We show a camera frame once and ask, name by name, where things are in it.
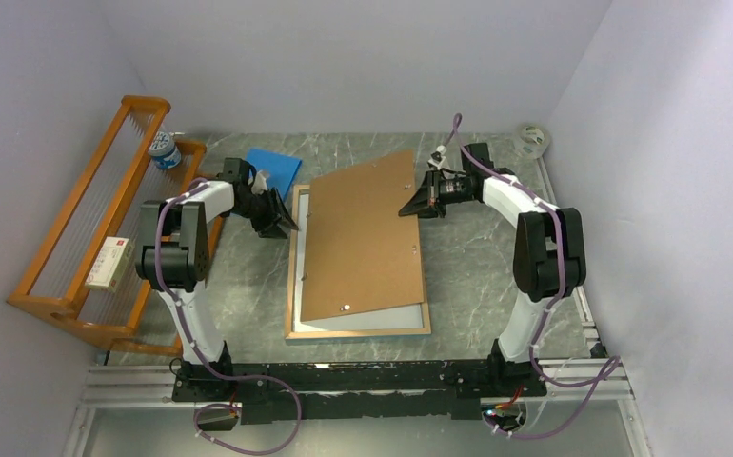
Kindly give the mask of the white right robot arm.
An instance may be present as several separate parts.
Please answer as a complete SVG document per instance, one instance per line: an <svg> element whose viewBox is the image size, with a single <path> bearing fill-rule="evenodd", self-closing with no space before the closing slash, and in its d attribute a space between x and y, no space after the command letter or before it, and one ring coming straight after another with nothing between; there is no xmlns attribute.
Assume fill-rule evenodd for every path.
<svg viewBox="0 0 733 457"><path fill-rule="evenodd" d="M582 216L559 208L495 167L485 143L462 148L462 168L431 168L399 209L401 217L443 218L449 205L480 202L515 228L512 271L518 290L514 309L487 357L486 382L507 395L541 372L537 357L551 313L586 278Z"/></svg>

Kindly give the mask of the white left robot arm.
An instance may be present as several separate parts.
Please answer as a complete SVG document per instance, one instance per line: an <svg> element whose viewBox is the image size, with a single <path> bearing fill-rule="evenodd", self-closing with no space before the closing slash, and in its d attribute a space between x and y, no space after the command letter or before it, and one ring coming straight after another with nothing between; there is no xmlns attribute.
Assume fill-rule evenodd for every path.
<svg viewBox="0 0 733 457"><path fill-rule="evenodd" d="M185 380L196 378L208 398L225 399L239 377L205 301L208 226L234 215L259 237L278 240L298 226L279 191L241 158L226 159L216 178L197 178L175 197L144 202L139 215L135 270L168 307L183 345L180 372Z"/></svg>

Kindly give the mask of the brown cardboard backing board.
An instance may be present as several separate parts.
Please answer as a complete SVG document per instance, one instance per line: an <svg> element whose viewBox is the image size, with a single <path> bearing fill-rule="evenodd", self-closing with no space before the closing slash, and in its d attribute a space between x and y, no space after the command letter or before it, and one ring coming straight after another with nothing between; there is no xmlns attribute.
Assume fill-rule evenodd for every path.
<svg viewBox="0 0 733 457"><path fill-rule="evenodd" d="M419 223L399 214L414 192L409 149L311 180L302 320L423 303Z"/></svg>

